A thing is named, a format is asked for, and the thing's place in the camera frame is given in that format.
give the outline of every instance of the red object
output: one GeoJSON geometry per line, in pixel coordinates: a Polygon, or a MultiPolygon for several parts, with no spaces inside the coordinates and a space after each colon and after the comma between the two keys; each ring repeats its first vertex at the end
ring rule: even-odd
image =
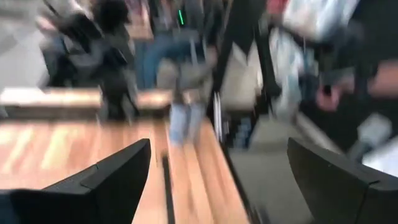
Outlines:
{"type": "Polygon", "coordinates": [[[267,12],[269,14],[282,14],[289,0],[267,0],[267,12]]]}

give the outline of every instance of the green light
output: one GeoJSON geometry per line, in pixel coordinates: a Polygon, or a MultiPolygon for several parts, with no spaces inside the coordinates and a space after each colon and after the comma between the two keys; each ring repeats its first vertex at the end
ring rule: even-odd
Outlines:
{"type": "Polygon", "coordinates": [[[181,10],[178,10],[178,15],[180,16],[180,22],[181,22],[181,25],[184,25],[184,20],[182,19],[182,13],[181,13],[181,10]]]}

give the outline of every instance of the bench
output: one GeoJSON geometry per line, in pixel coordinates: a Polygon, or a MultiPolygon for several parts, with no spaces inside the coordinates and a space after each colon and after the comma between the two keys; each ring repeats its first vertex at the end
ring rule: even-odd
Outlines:
{"type": "Polygon", "coordinates": [[[97,88],[5,88],[0,107],[7,119],[95,119],[102,94],[97,88]]]}

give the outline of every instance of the gray floor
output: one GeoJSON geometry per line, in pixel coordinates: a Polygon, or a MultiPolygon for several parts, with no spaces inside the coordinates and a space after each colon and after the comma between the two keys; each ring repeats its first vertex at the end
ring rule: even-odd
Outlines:
{"type": "MultiPolygon", "coordinates": [[[[0,20],[0,90],[6,86],[37,86],[46,78],[39,50],[42,39],[42,34],[34,29],[33,23],[0,20]]],[[[231,56],[222,92],[224,107],[249,108],[254,105],[259,70],[255,46],[249,59],[249,63],[244,65],[239,62],[238,56],[231,56]]],[[[172,67],[163,66],[161,73],[172,71],[172,67]]],[[[169,79],[170,76],[162,75],[158,83],[168,85],[169,79]]],[[[308,224],[310,212],[294,181],[286,156],[289,137],[302,138],[295,128],[262,118],[252,141],[262,156],[236,152],[240,156],[235,156],[234,160],[240,164],[239,174],[245,178],[250,197],[264,202],[271,223],[308,224]],[[248,172],[256,166],[264,170],[261,177],[253,178],[248,172]]]]}

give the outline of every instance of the wooden table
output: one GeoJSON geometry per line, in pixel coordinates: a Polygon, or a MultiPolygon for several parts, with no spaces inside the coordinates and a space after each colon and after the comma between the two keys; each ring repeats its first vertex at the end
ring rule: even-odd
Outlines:
{"type": "Polygon", "coordinates": [[[167,223],[162,155],[169,154],[176,223],[248,223],[209,121],[197,147],[169,146],[168,121],[0,124],[0,188],[42,189],[142,138],[152,158],[133,223],[167,223]]]}

